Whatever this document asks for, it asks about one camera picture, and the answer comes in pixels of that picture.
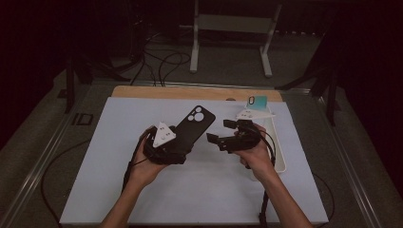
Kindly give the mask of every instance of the forearm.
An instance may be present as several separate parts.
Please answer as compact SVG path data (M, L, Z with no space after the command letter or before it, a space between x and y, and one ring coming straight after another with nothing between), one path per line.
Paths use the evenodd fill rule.
M142 190L143 187L140 184L129 183L100 227L126 227L131 211Z
M313 227L277 175L262 181L282 227Z

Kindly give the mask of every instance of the floor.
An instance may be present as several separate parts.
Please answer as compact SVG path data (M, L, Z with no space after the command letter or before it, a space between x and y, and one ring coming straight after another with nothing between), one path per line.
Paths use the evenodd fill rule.
M191 42L185 35L179 43L156 35L145 49L143 70L137 75L141 68L138 64L122 73L122 76L130 80L136 77L136 80L116 82L94 70L92 85L77 85L77 101L70 114L64 113L66 100L57 98L59 91L66 87L65 72L56 77L54 88L0 153L0 227L57 227L46 203L59 218L86 153L88 140L114 86L273 88L301 76L320 42L319 38L312 36L276 34L269 50L274 75L268 79L263 76L257 42L217 43L211 38L217 34L204 35L197 73L189 72L188 62L179 65L166 63L186 62ZM174 53L173 50L183 54L162 61ZM126 59L114 58L113 61L119 65ZM402 198L393 188L342 88L337 91L336 127L332 127L323 116L323 100L308 94L312 83L306 82L281 94L293 114L330 218L324 227L403 227ZM76 114L92 115L94 121L88 125L76 124Z

